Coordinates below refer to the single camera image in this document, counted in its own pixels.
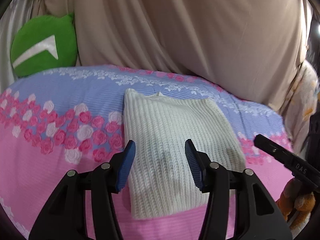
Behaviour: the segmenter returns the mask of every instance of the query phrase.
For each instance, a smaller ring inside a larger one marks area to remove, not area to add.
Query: floral bedspread
[[[0,96],[0,203],[26,238],[68,170],[93,170],[122,151],[124,92],[129,87],[145,95],[160,91],[178,99],[212,98],[229,120],[247,167],[275,199],[292,177],[252,142],[261,133],[291,150],[281,116],[202,78],[113,65],[47,70],[17,81]],[[205,207],[133,220],[129,192],[126,186],[113,196],[124,239],[198,239]],[[230,218],[234,215],[231,208]],[[90,208],[87,223],[88,234],[94,238]],[[228,237],[233,227],[230,219]]]

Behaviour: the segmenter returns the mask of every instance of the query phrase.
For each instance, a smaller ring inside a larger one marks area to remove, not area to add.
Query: stuffed toy
[[[73,14],[29,20],[17,32],[11,46],[11,63],[18,77],[42,70],[74,66],[78,54]]]
[[[292,221],[290,224],[291,231],[308,222],[311,211],[316,204],[316,199],[313,192],[307,194],[300,193],[302,186],[302,183],[295,178],[289,180],[284,187],[280,198],[276,201],[277,206],[287,222],[288,216],[293,209],[297,210],[298,213],[295,214],[291,219],[289,218],[289,220]]]

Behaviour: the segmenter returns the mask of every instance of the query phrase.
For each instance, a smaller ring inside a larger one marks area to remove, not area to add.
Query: white fabric
[[[129,175],[135,219],[171,215],[207,203],[195,186],[184,153],[185,141],[225,168],[243,171],[244,156],[228,120],[211,99],[145,96],[127,89],[124,96],[125,141],[136,143]]]
[[[0,93],[10,86],[15,76],[10,59],[13,38],[31,16],[33,0],[12,0],[0,19]]]

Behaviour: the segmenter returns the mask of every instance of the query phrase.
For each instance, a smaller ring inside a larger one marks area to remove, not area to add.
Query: metal screw
[[[101,164],[101,168],[104,169],[104,170],[107,170],[110,168],[110,163],[103,163]]]
[[[212,169],[217,169],[217,168],[219,168],[219,163],[216,163],[216,162],[210,163],[210,168],[212,168]]]
[[[70,171],[67,172],[67,175],[68,175],[69,177],[72,177],[72,176],[74,176],[75,174],[76,174],[76,171],[75,171],[75,170],[70,170]]]
[[[254,174],[253,170],[251,170],[251,169],[245,169],[244,172],[245,172],[245,174],[247,174],[249,176]]]

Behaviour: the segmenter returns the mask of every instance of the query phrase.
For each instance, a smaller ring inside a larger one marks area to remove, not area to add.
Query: brown teddy bear
[[[288,222],[288,216],[295,208],[297,213],[292,216],[290,221],[290,229],[294,230],[300,227],[302,224],[308,222],[311,211],[313,210],[316,199],[313,194],[307,193],[302,194],[301,192],[302,183],[293,178],[285,185],[283,192],[280,195],[280,198],[276,201],[277,206],[279,207],[285,221]]]

